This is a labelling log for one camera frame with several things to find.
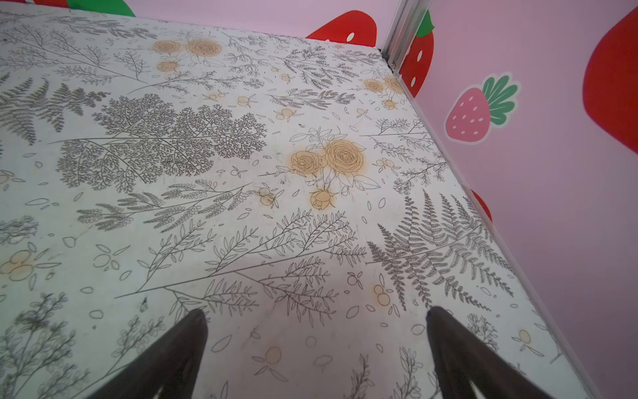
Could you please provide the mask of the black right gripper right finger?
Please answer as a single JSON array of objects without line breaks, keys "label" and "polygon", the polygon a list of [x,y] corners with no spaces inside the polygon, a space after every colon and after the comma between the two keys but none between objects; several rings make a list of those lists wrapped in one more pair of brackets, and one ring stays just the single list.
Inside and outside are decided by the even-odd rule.
[{"label": "black right gripper right finger", "polygon": [[426,315],[426,329],[443,398],[549,398],[441,307]]}]

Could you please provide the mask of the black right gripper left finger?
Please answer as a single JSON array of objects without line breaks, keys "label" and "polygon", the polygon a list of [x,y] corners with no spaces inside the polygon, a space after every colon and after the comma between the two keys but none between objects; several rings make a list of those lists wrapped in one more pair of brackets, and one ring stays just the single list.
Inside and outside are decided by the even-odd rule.
[{"label": "black right gripper left finger", "polygon": [[191,398],[208,340],[205,314],[190,311],[92,398]]}]

